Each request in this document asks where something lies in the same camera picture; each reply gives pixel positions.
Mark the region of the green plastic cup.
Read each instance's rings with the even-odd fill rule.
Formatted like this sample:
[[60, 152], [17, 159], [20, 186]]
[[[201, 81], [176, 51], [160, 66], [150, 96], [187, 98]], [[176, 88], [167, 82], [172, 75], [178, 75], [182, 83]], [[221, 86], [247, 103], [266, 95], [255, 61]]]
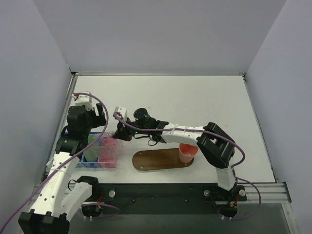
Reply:
[[[88, 136], [88, 144], [91, 144], [98, 136], [99, 136], [99, 133], [90, 134]], [[97, 162], [98, 161], [100, 146], [101, 146], [101, 139], [99, 139], [95, 144], [93, 144], [89, 149], [87, 149], [83, 153], [86, 161], [88, 161], [88, 162]]]

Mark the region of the clear crystal toothbrush holder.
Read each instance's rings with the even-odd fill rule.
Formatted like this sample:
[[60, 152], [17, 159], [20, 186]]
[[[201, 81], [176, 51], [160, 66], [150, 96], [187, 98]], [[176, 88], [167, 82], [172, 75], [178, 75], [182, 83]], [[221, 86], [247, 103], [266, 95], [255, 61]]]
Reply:
[[114, 132], [105, 132], [95, 143], [91, 146], [91, 150], [98, 158], [118, 157], [122, 142], [120, 139], [113, 138]]

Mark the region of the coral plastic cup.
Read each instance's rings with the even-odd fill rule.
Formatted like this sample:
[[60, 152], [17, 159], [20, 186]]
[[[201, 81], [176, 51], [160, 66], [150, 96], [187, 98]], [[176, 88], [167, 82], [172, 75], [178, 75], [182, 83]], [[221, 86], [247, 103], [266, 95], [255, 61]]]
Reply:
[[180, 144], [179, 145], [179, 159], [183, 163], [189, 163], [194, 159], [198, 153], [198, 148], [189, 144]]

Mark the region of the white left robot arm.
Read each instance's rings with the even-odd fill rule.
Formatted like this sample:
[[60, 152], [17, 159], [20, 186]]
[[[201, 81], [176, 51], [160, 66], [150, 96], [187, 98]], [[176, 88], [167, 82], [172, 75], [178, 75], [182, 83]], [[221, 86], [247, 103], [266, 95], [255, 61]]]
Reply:
[[105, 126], [106, 118], [101, 104], [71, 106], [67, 126], [57, 141], [52, 167], [43, 181], [37, 200], [28, 212], [22, 212], [18, 223], [25, 234], [66, 234], [70, 220], [85, 201], [101, 196], [98, 179], [81, 176], [74, 189], [65, 195], [71, 175], [88, 145], [91, 129]]

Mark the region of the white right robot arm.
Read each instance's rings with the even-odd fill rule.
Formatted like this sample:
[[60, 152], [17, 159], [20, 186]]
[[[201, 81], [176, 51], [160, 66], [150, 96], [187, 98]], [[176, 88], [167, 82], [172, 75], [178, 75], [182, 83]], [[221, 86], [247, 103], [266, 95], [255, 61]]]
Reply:
[[[234, 167], [241, 164], [246, 155], [217, 124], [210, 122], [206, 126], [182, 126], [157, 120], [151, 117], [145, 108], [139, 108], [134, 112], [134, 121], [128, 118], [127, 109], [124, 107], [116, 107], [113, 117], [118, 121], [114, 138], [131, 141], [141, 135], [154, 144], [183, 143], [195, 146], [215, 167], [218, 187], [229, 192], [236, 187]], [[242, 159], [237, 163], [232, 162], [235, 150], [239, 150], [242, 154]]]

